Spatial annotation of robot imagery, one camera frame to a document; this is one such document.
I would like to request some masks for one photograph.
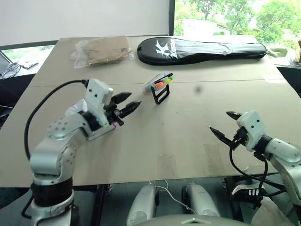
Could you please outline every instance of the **window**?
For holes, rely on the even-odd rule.
[[[175,0],[174,35],[251,34],[270,57],[295,53],[300,0]]]
[[[5,56],[10,59],[12,62],[44,62],[49,56],[54,45],[49,46],[36,46],[36,47],[27,47],[27,48],[16,48],[3,50],[2,52]]]

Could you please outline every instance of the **plastic bag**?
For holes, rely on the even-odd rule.
[[[81,40],[75,45],[74,68],[119,63],[125,59],[134,59],[127,36],[102,37]]]

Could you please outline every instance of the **black bag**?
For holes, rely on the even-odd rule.
[[[149,65],[186,65],[216,59],[259,59],[267,49],[261,43],[215,43],[157,37],[141,42],[138,58]]]

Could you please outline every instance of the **white wall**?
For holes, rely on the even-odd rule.
[[[0,46],[62,37],[168,34],[169,0],[0,0]]]

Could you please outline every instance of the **orange marker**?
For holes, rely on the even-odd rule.
[[[156,83],[156,87],[160,87],[160,86],[163,86],[164,85],[164,82],[158,82],[158,83]]]

